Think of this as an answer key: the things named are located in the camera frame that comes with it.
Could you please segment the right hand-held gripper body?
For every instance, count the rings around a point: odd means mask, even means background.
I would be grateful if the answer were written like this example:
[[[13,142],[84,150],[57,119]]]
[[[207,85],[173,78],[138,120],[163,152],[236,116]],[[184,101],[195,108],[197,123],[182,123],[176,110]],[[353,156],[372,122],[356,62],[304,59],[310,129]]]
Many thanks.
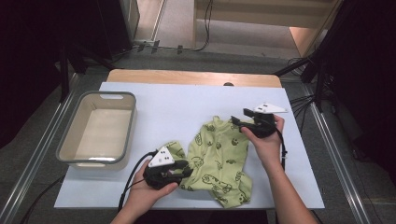
[[[249,129],[258,137],[264,138],[276,131],[275,114],[287,113],[286,108],[272,105],[269,103],[262,103],[257,105],[252,111],[255,112],[253,125]]]

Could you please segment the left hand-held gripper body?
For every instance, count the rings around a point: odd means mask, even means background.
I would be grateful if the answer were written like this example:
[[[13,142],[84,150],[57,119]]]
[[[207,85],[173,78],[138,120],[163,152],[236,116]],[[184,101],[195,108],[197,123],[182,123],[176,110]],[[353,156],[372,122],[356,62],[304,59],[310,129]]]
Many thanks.
[[[178,181],[178,177],[171,172],[175,165],[176,162],[168,147],[161,147],[149,161],[143,177],[150,187],[162,189],[166,185]]]

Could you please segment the green printed baby romper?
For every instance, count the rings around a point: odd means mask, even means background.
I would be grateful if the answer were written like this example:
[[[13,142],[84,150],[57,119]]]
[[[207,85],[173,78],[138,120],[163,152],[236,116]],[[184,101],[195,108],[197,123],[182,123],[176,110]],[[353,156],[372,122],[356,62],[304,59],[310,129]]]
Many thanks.
[[[187,191],[207,190],[223,208],[248,203],[252,180],[243,172],[248,139],[230,119],[215,116],[191,140],[188,153],[178,141],[165,144],[173,158],[186,160],[192,169],[179,187]]]

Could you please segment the beige basket with grey rim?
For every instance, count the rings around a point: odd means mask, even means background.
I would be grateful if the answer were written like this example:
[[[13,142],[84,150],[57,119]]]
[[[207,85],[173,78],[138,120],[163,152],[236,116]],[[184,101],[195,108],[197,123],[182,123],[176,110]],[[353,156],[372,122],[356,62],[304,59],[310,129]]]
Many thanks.
[[[135,117],[136,99],[130,92],[83,93],[57,148],[57,159],[78,169],[122,169],[129,160]]]

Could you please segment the person's right hand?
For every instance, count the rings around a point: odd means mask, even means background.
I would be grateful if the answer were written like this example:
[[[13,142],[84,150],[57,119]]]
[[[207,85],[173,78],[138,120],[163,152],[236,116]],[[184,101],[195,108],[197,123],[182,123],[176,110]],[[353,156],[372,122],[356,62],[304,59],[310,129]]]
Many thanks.
[[[258,138],[247,127],[241,128],[242,133],[255,147],[257,155],[267,173],[283,170],[280,159],[282,140],[277,132],[283,131],[284,120],[277,115],[274,115],[274,118],[276,122],[276,131],[264,138]]]

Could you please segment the person's left hand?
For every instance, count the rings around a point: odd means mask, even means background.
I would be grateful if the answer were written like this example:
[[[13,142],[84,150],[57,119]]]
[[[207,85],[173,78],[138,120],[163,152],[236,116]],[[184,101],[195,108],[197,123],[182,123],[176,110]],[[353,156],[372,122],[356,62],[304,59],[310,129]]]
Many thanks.
[[[177,183],[171,183],[161,189],[153,189],[143,179],[143,173],[149,162],[145,161],[134,176],[133,185],[123,208],[136,217],[145,214],[157,201],[169,195],[178,188]]]

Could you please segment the white table mat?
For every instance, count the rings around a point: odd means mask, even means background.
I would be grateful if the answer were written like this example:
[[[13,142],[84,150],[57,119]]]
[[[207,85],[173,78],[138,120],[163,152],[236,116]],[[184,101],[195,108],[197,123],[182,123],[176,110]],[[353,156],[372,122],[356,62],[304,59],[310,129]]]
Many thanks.
[[[116,208],[130,173],[144,154],[172,140],[186,148],[201,126],[213,117],[243,119],[245,108],[263,103],[286,110],[280,115],[285,120],[286,173],[308,208],[324,207],[284,89],[117,82],[105,82],[101,89],[128,91],[136,98],[129,162],[118,171],[69,168],[56,208]]]

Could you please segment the black metal stand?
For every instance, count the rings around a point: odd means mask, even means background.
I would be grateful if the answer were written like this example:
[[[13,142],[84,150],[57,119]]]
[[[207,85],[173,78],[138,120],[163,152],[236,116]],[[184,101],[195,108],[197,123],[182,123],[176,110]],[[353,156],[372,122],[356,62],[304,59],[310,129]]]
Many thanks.
[[[323,59],[323,52],[321,49],[316,49],[308,56],[301,58],[296,63],[292,63],[276,72],[274,75],[281,77],[292,70],[305,66],[304,71],[300,75],[300,80],[303,83],[310,83],[314,77],[317,78],[316,87],[314,91],[314,103],[319,112],[322,111],[321,100],[323,96],[325,73],[327,68],[327,62]]]
[[[61,75],[61,99],[63,102],[70,93],[70,80],[68,67],[71,64],[75,72],[84,74],[88,65],[84,61],[84,57],[91,58],[95,62],[99,63],[109,71],[114,70],[115,66],[105,59],[101,58],[92,51],[84,48],[78,43],[63,43],[59,48],[59,63],[60,63],[60,75]]]

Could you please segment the dark curtain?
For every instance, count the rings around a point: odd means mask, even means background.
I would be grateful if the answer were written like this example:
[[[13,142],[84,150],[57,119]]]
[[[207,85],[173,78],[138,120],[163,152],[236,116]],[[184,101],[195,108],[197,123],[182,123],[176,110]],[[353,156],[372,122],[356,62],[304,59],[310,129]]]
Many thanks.
[[[332,77],[354,147],[396,187],[396,0],[345,0],[303,72]]]
[[[59,48],[107,62],[131,48],[124,0],[0,0],[0,148],[61,87]]]

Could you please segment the aluminium floor rail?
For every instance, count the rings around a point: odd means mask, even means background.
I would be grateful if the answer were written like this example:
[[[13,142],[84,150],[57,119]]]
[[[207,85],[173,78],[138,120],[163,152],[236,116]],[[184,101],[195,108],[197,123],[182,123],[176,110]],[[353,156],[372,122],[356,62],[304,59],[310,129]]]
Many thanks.
[[[330,181],[327,181],[321,188],[322,195],[326,202],[335,205],[335,193],[343,197],[342,202],[346,202],[348,209],[356,224],[372,224],[364,201],[359,192],[359,185],[361,184],[361,177],[355,168],[355,161],[348,155],[347,145],[344,140],[338,141],[333,134],[333,129],[329,126],[326,120],[326,115],[319,111],[316,103],[310,104],[310,110],[318,131],[323,140],[329,170],[333,172]]]
[[[35,147],[33,155],[27,162],[23,172],[21,173],[21,177],[18,179],[17,183],[10,192],[7,202],[0,212],[0,224],[10,224],[12,219],[17,214],[17,211],[20,208],[28,189],[35,178],[38,168],[45,158],[52,139],[73,100],[75,88],[78,85],[79,80],[80,75],[78,74],[74,74],[71,77],[69,81],[70,92],[66,95],[64,100],[57,105],[56,110],[50,119],[49,125]]]

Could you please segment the light wooden furniture frame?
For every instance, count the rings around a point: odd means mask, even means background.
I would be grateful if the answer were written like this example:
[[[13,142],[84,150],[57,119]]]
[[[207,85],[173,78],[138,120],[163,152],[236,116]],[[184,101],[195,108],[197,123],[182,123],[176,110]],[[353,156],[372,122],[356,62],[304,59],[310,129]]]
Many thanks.
[[[212,20],[210,51],[305,57],[332,26],[342,0],[193,0],[196,41]]]

